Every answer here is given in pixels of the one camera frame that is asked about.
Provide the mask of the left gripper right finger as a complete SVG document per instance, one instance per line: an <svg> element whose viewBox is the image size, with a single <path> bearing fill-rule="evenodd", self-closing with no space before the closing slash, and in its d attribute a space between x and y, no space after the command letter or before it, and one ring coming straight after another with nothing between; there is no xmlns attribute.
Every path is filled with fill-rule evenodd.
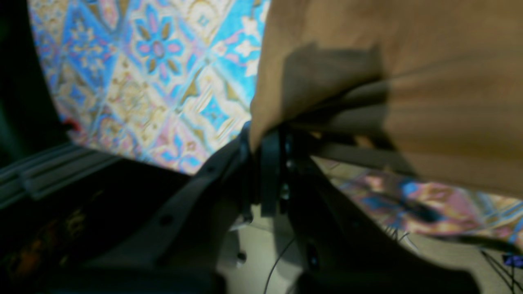
<svg viewBox="0 0 523 294"><path fill-rule="evenodd" d="M259 148L262 216L285 214L303 258L296 294L478 294L464 270L404 249L349 200L297 146L299 135L271 130Z"/></svg>

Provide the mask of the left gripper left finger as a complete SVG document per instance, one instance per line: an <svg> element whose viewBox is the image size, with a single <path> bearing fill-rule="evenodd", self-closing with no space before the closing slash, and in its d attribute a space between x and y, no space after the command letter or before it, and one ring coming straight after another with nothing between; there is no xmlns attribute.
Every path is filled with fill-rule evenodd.
<svg viewBox="0 0 523 294"><path fill-rule="evenodd" d="M122 244L82 274L84 294L224 294L216 270L239 218L250 222L250 123Z"/></svg>

